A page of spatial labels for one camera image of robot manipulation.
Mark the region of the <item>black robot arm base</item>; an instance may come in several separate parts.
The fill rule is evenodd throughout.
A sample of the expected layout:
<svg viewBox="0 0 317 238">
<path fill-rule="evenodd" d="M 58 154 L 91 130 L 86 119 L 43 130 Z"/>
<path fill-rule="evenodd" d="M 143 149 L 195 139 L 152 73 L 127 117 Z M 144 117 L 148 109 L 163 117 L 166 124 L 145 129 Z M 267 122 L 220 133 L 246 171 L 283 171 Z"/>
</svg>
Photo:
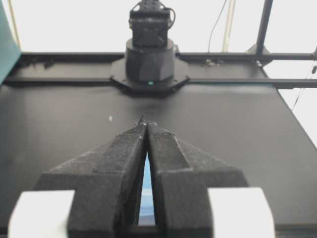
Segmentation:
<svg viewBox="0 0 317 238">
<path fill-rule="evenodd" d="M 168 37 L 175 19 L 175 11 L 161 1 L 139 1 L 130 10 L 132 37 L 124 58 L 111 64 L 111 80 L 137 93 L 167 93 L 187 83 L 188 64 L 176 56 Z"/>
</svg>

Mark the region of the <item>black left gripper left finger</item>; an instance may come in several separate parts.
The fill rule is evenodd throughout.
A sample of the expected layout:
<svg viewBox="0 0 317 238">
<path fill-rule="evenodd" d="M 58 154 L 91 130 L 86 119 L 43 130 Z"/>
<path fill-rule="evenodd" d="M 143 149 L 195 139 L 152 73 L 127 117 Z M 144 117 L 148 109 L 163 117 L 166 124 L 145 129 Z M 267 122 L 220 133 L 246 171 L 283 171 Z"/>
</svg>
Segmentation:
<svg viewBox="0 0 317 238">
<path fill-rule="evenodd" d="M 67 224 L 70 238 L 113 238 L 138 224 L 146 139 L 147 124 L 140 118 L 110 142 L 41 174 L 35 191 L 75 191 Z"/>
</svg>

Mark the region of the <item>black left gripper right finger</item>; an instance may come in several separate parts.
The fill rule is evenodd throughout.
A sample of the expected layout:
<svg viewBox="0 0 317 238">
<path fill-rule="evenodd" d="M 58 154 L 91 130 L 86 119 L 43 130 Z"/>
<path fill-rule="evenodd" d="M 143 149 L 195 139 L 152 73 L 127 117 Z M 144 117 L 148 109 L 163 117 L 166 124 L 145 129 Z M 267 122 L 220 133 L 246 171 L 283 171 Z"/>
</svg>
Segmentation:
<svg viewBox="0 0 317 238">
<path fill-rule="evenodd" d="M 147 136 L 156 224 L 168 238 L 210 238 L 208 188 L 247 187 L 243 172 L 154 122 Z"/>
</svg>

